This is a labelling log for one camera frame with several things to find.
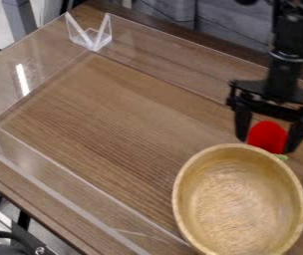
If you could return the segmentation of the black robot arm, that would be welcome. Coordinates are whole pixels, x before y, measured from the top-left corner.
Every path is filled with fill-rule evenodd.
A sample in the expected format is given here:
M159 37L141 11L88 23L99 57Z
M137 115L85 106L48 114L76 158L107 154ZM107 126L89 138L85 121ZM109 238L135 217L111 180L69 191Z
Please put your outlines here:
M290 122L287 132L271 136L282 141L275 149L286 154L303 141L303 89L298 85L303 67L303 0L272 1L272 42L266 78L232 80L226 104L234 111L235 136L250 140L255 114Z

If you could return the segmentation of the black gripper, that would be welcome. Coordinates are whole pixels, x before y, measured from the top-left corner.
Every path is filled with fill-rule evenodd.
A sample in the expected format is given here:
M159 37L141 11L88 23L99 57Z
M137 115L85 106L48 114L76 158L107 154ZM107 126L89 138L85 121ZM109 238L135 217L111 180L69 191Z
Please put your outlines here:
M303 140L303 89L291 92L271 88L266 81L228 83L226 104L234 111L235 136L246 141L252 114L291 122L285 152L294 152Z

